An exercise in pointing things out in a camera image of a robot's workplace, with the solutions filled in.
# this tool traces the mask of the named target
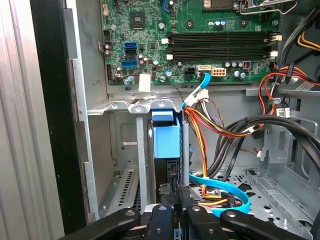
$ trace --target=black plastic clip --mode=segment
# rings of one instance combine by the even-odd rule
[[[288,84],[290,82],[291,77],[292,77],[292,72],[294,71],[294,68],[295,68],[295,64],[291,63],[289,65],[288,72],[285,75],[285,79],[284,79],[285,84]]]

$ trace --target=ram slot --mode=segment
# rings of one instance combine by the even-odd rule
[[[177,61],[188,60],[261,60],[269,57],[271,47],[168,48]]]
[[[265,31],[238,32],[200,32],[173,33],[167,32],[169,43],[183,45],[260,45],[270,42],[271,34]]]

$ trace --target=blue sata port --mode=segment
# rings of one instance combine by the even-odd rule
[[[138,67],[138,61],[137,60],[121,61],[121,67],[124,69],[136,68],[136,67]]]
[[[136,49],[136,48],[138,48],[138,43],[136,43],[136,42],[125,42],[124,43],[124,48],[125,49]]]

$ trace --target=green circuit board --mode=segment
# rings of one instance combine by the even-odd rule
[[[270,71],[270,63],[274,60],[269,58],[248,60],[250,68],[246,70],[239,66],[227,68],[225,65],[227,61],[223,59],[167,60],[168,45],[162,44],[162,39],[167,38],[167,32],[276,32],[279,30],[279,14],[256,14],[243,17],[233,9],[204,12],[203,1],[207,0],[176,0],[170,12],[167,12],[163,1],[165,0],[102,0],[103,27],[105,36],[107,35],[106,38],[109,40],[109,51],[107,51],[109,54],[105,55],[109,84],[123,85],[124,77],[133,76],[130,84],[134,85],[139,81],[140,73],[150,74],[152,83],[155,85],[199,82],[197,73],[188,77],[185,75],[186,68],[196,69],[198,65],[225,68],[226,76],[211,79],[212,82],[219,83],[258,82]],[[217,25],[216,21],[224,21],[224,25]],[[164,24],[163,29],[159,27],[160,23]],[[137,67],[119,69],[121,61],[126,57],[124,43],[127,42],[137,43],[138,64]],[[147,59],[147,61],[139,63],[139,55],[143,56],[142,60]],[[228,60],[230,63],[237,62],[242,65],[244,61],[246,60]],[[167,77],[167,71],[172,72],[170,77]],[[244,79],[236,77],[236,71],[245,72],[246,77]]]

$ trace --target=motherboard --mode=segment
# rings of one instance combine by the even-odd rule
[[[275,67],[280,14],[241,15],[235,0],[102,0],[110,85],[259,82]]]

